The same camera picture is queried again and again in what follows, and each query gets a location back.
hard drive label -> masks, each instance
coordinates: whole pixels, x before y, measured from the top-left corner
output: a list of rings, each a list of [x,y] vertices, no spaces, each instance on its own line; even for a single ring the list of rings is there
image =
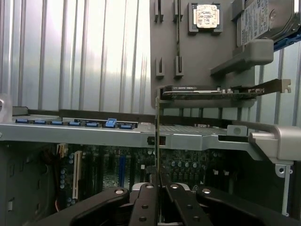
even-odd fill
[[[241,44],[245,45],[269,29],[268,0],[254,0],[242,13]]]

processor chip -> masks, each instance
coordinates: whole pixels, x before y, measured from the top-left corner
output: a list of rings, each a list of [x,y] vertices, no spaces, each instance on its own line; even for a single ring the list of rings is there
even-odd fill
[[[216,5],[197,6],[197,27],[216,28],[219,22],[219,10]]]

white pci slot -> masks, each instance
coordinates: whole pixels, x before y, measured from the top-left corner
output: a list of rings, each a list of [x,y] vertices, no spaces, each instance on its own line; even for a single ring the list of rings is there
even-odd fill
[[[73,189],[72,198],[79,198],[79,180],[81,179],[81,161],[82,161],[82,151],[76,151],[74,153],[74,171],[73,171]]]

gray chassis panel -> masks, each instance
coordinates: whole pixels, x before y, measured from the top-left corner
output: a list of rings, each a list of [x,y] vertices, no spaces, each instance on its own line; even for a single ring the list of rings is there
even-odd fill
[[[84,145],[106,145],[154,148],[148,145],[147,138],[155,136],[154,125],[139,125],[134,130],[108,128],[87,128],[70,126],[52,126],[35,124],[0,124],[0,141],[30,141],[47,143],[69,143]],[[204,151],[208,149],[246,151],[257,161],[264,158],[260,150],[249,143],[220,141],[218,134],[178,131],[177,133],[161,132],[166,137],[165,149]]]

mounting slot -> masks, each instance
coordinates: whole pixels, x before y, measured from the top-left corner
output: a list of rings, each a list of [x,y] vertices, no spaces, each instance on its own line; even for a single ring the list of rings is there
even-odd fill
[[[158,22],[158,18],[160,17],[160,22],[163,22],[163,8],[161,7],[161,0],[155,0],[155,22]]]
[[[164,61],[156,58],[156,78],[163,79],[165,75]]]
[[[174,78],[180,79],[184,76],[183,66],[182,66],[182,57],[176,56],[174,59]]]
[[[184,7],[182,5],[181,0],[174,0],[174,22],[177,21],[177,17],[180,13],[180,21],[182,21],[183,15],[184,15]]]

